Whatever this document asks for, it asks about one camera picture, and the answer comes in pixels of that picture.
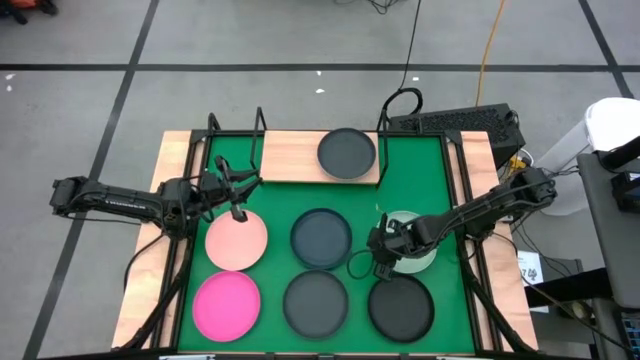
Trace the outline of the dark teal plate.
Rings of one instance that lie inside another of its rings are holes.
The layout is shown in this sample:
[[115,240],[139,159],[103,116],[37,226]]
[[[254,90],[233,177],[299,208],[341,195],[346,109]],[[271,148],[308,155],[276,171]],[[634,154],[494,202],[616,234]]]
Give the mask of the dark teal plate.
[[346,262],[352,248],[348,221],[329,208],[314,208],[301,214],[290,231],[294,255],[307,268],[330,270]]

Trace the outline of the orange and black object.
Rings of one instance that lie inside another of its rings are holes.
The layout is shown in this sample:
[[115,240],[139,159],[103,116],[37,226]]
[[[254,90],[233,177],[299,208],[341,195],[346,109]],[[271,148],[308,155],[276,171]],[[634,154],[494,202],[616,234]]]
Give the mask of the orange and black object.
[[25,25],[28,23],[22,13],[25,9],[38,9],[51,16],[59,12],[52,0],[0,0],[0,18],[12,18],[18,24]]

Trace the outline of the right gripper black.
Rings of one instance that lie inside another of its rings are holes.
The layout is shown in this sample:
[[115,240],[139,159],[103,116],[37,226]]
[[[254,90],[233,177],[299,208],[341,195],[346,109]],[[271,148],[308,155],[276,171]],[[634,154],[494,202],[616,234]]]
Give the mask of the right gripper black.
[[390,280],[396,263],[404,258],[418,256],[418,241],[412,227],[416,218],[401,222],[383,213],[378,227],[370,230],[367,243],[372,260],[375,261],[375,276]]

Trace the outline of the black device on desk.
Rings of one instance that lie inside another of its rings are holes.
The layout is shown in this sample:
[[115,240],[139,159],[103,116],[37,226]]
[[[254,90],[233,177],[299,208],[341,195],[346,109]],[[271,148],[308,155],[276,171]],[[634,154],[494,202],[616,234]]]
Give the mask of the black device on desk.
[[611,186],[620,211],[640,213],[640,173],[621,172],[611,179]]
[[640,135],[610,151],[598,151],[597,157],[602,168],[616,173],[619,168],[640,157]]

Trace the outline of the magenta plate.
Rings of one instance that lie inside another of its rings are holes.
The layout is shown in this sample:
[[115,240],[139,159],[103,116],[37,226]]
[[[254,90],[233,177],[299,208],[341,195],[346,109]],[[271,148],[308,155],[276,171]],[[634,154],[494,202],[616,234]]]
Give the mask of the magenta plate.
[[210,276],[194,297],[192,317],[198,331],[214,342],[232,342],[257,322],[261,296],[246,274],[222,271]]

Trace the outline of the pale green plate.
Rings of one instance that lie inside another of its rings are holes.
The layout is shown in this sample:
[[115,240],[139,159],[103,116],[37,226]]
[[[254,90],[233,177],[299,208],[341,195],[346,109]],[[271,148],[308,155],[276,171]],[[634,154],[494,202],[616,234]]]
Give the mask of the pale green plate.
[[[392,228],[390,226],[391,220],[397,220],[401,223],[406,223],[417,217],[418,214],[405,210],[388,213],[387,232],[390,233],[392,231]],[[437,250],[434,249],[429,254],[421,258],[402,258],[396,261],[393,270],[401,274],[417,274],[429,267],[435,260],[436,256]]]

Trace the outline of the printed paper sheet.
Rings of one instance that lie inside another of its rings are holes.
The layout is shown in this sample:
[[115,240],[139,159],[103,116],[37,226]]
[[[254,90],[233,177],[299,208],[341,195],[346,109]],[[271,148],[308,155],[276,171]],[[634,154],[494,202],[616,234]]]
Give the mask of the printed paper sheet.
[[525,286],[544,282],[541,259],[538,253],[519,250],[517,258]]

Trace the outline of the grey desk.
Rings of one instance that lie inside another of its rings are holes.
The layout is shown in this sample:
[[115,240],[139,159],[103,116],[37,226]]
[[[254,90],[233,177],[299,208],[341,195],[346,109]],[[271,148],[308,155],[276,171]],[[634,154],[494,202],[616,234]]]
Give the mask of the grey desk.
[[577,157],[613,298],[623,308],[640,309],[640,214],[621,212],[612,194],[614,174],[596,154]]

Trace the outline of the black beam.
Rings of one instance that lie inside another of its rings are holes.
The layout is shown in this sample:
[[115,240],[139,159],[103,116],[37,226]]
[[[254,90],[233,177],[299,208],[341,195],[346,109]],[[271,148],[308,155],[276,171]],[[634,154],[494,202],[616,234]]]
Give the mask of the black beam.
[[612,288],[605,268],[581,272],[525,288],[530,308],[550,306],[551,298],[559,303],[595,298],[611,299]]

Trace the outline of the laptop keyboard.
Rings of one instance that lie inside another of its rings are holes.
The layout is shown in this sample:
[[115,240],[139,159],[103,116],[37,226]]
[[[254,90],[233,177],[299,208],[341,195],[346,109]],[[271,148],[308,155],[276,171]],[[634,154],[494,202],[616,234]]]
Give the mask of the laptop keyboard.
[[640,360],[640,311],[621,312],[620,332],[623,341],[631,348],[632,360]]

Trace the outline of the wooden shelf with black frame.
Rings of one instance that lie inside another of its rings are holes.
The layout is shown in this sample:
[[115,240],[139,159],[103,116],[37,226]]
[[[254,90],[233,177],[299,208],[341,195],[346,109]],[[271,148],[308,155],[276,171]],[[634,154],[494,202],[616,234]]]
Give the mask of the wooden shelf with black frame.
[[331,177],[321,168],[317,159],[320,140],[332,130],[269,130],[263,110],[258,108],[254,121],[250,161],[255,161],[257,138],[262,137],[261,162],[257,165],[260,176],[267,182],[283,183],[341,183],[378,187],[389,166],[389,131],[381,119],[374,131],[362,131],[376,148],[376,159],[371,169],[354,180]]

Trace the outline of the dark grey plate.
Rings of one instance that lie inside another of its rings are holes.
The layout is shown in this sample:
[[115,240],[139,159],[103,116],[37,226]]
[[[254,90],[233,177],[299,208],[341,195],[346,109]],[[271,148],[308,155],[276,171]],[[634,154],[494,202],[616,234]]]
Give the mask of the dark grey plate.
[[332,337],[349,312],[349,296],[335,275],[309,270],[294,277],[283,296],[283,314],[298,335],[320,340]]
[[327,133],[319,142],[317,159],[325,173],[341,180],[364,176],[376,159],[374,142],[362,131],[340,128]]

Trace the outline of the black computer case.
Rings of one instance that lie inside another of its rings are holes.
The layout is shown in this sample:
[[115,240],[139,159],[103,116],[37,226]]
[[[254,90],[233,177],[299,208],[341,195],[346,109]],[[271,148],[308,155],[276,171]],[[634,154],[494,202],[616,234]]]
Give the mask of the black computer case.
[[507,103],[396,116],[390,119],[389,128],[419,134],[486,132],[497,169],[526,144],[518,114]]

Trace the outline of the green table mat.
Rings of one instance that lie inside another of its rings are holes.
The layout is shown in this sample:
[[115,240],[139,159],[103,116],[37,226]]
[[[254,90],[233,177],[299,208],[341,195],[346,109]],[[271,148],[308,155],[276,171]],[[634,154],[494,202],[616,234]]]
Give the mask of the green table mat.
[[[247,209],[258,214],[268,230],[264,255],[247,270],[261,294],[261,312],[254,327],[243,337],[217,343],[204,337],[191,314],[193,298],[201,284],[217,273],[205,251],[208,223],[200,224],[185,311],[178,341],[179,350],[205,352],[320,352],[320,353],[471,353],[474,350],[470,317],[458,262],[456,241],[448,236],[437,250],[435,261],[417,274],[435,302],[435,320],[429,332],[412,343],[396,343],[372,325],[367,309],[375,276],[363,273],[370,255],[364,253],[370,229],[383,212],[410,211],[439,215],[451,207],[449,186],[436,138],[391,138],[389,167],[381,186],[305,183],[265,183],[249,197]],[[324,340],[307,339],[287,324],[283,295],[290,281],[304,271],[290,246],[295,220],[313,208],[330,208],[343,215],[353,231],[357,257],[352,268],[339,267],[334,275],[349,295],[345,323]]]

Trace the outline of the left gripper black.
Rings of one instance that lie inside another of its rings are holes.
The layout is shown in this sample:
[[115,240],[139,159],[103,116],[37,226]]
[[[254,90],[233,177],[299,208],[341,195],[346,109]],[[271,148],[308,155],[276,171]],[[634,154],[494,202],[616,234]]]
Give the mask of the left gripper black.
[[235,171],[221,155],[215,157],[215,166],[218,169],[218,175],[206,172],[201,178],[199,187],[202,201],[201,217],[206,222],[212,222],[214,220],[213,209],[229,202],[232,218],[237,222],[246,222],[247,215],[240,207],[241,200],[247,200],[252,192],[262,184],[262,179],[254,179],[237,188],[235,184],[252,176],[258,176],[259,171],[257,169]]

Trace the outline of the salmon pink plate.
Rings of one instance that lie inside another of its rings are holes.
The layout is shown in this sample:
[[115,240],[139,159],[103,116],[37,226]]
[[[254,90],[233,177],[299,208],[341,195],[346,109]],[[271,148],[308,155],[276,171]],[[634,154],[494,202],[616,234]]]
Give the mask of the salmon pink plate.
[[238,222],[227,211],[209,226],[205,251],[211,262],[226,271],[241,271],[257,263],[265,253],[268,231],[257,214],[245,210],[247,220]]

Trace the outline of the black plate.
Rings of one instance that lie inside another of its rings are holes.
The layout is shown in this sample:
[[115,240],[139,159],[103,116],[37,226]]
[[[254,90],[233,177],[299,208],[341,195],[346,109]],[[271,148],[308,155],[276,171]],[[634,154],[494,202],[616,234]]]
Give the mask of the black plate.
[[427,287],[409,275],[377,281],[367,310],[374,328],[385,338],[412,343],[423,338],[435,320],[435,303]]

